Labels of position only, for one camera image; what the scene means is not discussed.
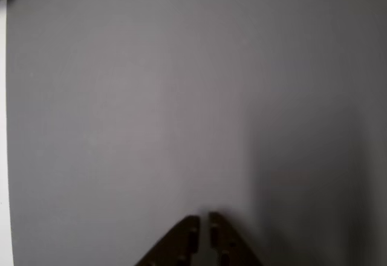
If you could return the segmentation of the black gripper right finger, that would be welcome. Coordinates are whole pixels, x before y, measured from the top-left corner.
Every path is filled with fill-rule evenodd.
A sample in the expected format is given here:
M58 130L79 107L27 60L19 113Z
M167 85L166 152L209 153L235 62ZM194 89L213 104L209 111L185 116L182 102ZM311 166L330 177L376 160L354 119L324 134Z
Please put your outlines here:
M230 221L218 212L209 213L209 235L217 265L263 265Z

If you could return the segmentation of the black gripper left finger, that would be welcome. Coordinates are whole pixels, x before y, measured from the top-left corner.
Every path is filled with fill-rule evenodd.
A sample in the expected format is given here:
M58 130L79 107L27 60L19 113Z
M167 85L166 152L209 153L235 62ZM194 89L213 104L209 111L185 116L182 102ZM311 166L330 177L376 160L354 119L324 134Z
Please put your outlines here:
M176 223L137 263L138 266L191 265L198 252L200 217L186 216Z

